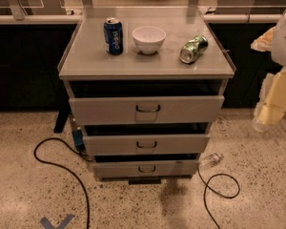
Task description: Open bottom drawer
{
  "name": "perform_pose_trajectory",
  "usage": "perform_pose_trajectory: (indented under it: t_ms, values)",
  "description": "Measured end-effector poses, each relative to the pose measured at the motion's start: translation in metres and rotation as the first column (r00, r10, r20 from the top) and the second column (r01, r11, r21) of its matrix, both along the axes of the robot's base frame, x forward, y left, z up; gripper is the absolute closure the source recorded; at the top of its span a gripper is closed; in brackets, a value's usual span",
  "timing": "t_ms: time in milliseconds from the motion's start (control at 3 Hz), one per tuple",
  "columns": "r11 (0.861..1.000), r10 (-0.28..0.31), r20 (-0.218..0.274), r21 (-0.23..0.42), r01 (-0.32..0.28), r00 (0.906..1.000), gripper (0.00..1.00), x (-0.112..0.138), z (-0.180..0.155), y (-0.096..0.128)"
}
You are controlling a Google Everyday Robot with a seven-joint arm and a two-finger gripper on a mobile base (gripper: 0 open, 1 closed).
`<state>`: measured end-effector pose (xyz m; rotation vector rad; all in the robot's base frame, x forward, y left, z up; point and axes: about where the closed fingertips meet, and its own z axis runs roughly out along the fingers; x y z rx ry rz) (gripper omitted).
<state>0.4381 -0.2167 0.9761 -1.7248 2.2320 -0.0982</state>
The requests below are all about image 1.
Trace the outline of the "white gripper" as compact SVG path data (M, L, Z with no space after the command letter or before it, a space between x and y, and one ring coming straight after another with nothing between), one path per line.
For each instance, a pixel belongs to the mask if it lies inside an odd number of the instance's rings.
M277 74L267 73L265 98L254 111L253 128L265 133L275 127L286 112L286 67Z

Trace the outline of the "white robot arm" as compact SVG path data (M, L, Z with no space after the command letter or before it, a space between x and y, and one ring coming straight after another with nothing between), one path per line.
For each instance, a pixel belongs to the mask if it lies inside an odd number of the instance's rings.
M266 74L255 106L253 127L266 132L286 114L286 11L274 27L251 44L251 48L270 52L272 60L282 67L277 74Z

